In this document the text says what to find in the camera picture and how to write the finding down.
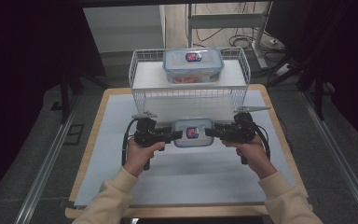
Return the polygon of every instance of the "wall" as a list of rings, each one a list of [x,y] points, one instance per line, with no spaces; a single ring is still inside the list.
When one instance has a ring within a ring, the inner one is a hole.
[[[164,7],[84,8],[98,51],[164,48]]]

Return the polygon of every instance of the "hand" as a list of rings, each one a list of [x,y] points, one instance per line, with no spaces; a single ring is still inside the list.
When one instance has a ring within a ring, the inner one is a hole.
[[[258,135],[250,143],[233,143],[228,141],[222,141],[222,143],[226,147],[235,147],[237,155],[245,156],[249,167],[255,171],[260,179],[277,172],[267,157],[261,138]]]
[[[151,147],[141,147],[135,143],[133,137],[128,141],[127,161],[124,169],[133,176],[138,177],[144,170],[147,161],[154,157],[154,152],[165,147],[165,143],[159,142]]]

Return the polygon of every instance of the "beige sleeve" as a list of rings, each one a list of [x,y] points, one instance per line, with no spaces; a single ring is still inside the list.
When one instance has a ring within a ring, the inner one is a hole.
[[[298,188],[290,186],[281,172],[270,175],[258,183],[266,193],[265,205],[274,223],[322,223],[312,213],[306,197]]]
[[[130,192],[137,181],[121,167],[115,178],[103,182],[100,193],[73,223],[119,223],[130,206]]]

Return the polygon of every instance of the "gray floor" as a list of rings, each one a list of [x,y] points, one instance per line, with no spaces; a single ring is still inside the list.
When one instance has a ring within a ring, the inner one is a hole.
[[[265,84],[269,73],[260,71],[251,51],[246,51],[246,56],[253,72],[251,83]],[[128,87],[127,71],[131,55],[126,57],[121,54],[121,63],[116,63],[118,61],[115,61],[115,53],[103,54],[102,58],[107,77],[100,79],[115,88]],[[324,223],[358,223],[358,203],[296,90],[297,79],[298,77],[287,79],[276,87],[269,88],[268,93],[293,150],[314,212]],[[103,89],[98,85],[86,79],[82,79],[82,82],[86,89],[79,96],[80,105],[72,124],[83,125],[83,132],[78,143],[76,136],[68,135],[65,138],[66,144],[61,148],[31,223],[72,222],[65,217],[64,210],[66,206],[70,206],[68,198],[103,95]],[[13,223],[19,213],[39,167],[60,129],[61,111],[50,110],[54,102],[60,101],[59,87],[46,92],[44,106],[33,130],[0,183],[0,223]],[[323,109],[325,124],[358,176],[358,132],[339,114],[328,96],[324,97]],[[264,217],[264,222],[270,223],[270,220]]]

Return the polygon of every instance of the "metal pole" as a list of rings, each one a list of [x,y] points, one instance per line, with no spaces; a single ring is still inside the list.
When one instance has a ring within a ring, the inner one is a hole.
[[[261,37],[263,36],[264,29],[266,29],[267,20],[269,18],[269,11],[271,9],[272,2],[268,2],[266,8],[264,8],[263,16],[261,17],[260,25],[258,26],[257,36],[255,38],[255,48],[259,49]]]
[[[339,148],[338,143],[334,139],[333,135],[330,133],[330,130],[328,129],[325,122],[320,120],[318,115],[312,110],[312,100],[310,97],[304,92],[301,92],[300,96],[303,98],[308,112],[310,113],[310,116],[316,125],[316,128],[318,128],[322,139],[326,143],[327,149],[330,151],[332,158],[336,162],[338,170],[341,172],[344,180],[347,183],[347,186],[354,196],[354,199],[358,203],[358,178],[356,173],[352,170],[350,164]]]
[[[14,222],[15,224],[30,223],[31,218],[34,214],[34,210],[36,209],[37,203],[39,202],[40,196],[42,195],[43,189],[48,182],[48,177],[54,166],[54,162],[56,161],[58,154],[60,153],[60,149],[65,139],[65,136],[68,133],[69,127],[71,126],[72,120],[79,105],[80,98],[81,97],[79,95],[74,96],[69,117],[67,118],[66,122],[61,125],[54,139],[54,142],[48,150],[48,154],[46,155],[42,165],[39,168],[39,172],[34,179],[34,183],[32,184],[30,191],[24,199],[21,209],[17,214],[16,220]]]
[[[187,30],[188,30],[187,44],[188,44],[188,47],[191,49],[191,48],[193,48],[193,28],[191,25],[191,4],[188,4],[188,9],[187,9]]]

